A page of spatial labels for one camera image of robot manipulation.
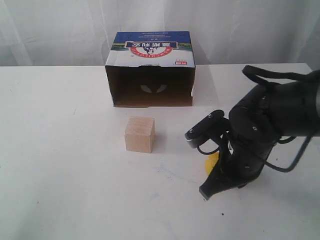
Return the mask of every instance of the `cardboard box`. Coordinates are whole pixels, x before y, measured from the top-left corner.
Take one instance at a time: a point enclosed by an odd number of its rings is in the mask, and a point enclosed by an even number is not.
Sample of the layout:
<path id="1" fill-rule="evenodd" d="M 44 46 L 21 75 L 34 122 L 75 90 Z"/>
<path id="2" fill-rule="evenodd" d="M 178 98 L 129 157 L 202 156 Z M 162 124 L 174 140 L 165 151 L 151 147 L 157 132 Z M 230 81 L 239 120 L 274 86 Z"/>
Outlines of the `cardboard box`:
<path id="1" fill-rule="evenodd" d="M 105 70 L 115 107 L 192 106 L 188 31 L 118 32 Z"/>

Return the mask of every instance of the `cardboard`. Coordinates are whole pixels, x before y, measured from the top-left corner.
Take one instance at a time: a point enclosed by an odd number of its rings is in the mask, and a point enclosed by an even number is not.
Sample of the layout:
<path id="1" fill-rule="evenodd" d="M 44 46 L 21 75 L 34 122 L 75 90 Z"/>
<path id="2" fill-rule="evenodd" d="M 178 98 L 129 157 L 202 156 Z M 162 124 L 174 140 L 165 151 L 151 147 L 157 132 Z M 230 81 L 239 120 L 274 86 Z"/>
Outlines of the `cardboard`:
<path id="1" fill-rule="evenodd" d="M 188 31 L 118 32 L 105 70 L 115 107 L 192 106 Z"/>

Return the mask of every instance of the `white curtain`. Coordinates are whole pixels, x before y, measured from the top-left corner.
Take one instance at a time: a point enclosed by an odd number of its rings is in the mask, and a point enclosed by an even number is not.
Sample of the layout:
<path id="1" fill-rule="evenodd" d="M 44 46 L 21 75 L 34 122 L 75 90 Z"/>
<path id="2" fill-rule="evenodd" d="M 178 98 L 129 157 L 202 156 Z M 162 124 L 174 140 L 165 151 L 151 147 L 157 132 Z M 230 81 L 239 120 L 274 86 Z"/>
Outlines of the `white curtain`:
<path id="1" fill-rule="evenodd" d="M 0 66 L 103 65 L 117 32 L 182 30 L 197 64 L 307 62 L 319 17 L 320 0 L 0 0 Z"/>

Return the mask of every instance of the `white table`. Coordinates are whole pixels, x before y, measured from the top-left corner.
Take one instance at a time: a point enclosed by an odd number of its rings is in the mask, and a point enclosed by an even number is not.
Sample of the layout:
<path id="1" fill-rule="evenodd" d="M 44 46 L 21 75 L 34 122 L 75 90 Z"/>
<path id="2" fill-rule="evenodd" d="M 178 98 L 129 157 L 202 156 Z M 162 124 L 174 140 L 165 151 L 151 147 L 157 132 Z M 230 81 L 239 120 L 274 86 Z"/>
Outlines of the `white table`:
<path id="1" fill-rule="evenodd" d="M 0 239 L 319 239 L 316 138 L 290 173 L 265 167 L 242 189 L 199 193 L 206 157 L 184 133 L 254 86 L 243 67 L 199 65 L 193 107 L 149 108 L 113 107 L 103 66 L 0 67 Z M 155 118 L 152 154 L 125 150 L 129 116 Z M 269 161 L 287 166 L 302 141 Z"/>

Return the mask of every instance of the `yellow ball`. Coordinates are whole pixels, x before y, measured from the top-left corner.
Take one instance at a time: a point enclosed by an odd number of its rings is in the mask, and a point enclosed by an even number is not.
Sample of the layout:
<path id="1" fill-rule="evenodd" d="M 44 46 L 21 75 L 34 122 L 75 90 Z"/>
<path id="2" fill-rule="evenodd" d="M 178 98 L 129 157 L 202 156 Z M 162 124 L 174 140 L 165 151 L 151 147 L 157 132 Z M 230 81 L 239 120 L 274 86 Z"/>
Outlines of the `yellow ball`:
<path id="1" fill-rule="evenodd" d="M 214 168 L 218 160 L 219 160 L 218 151 L 214 154 L 209 155 L 208 158 L 205 160 L 204 168 L 208 175 L 211 173 L 212 169 Z"/>

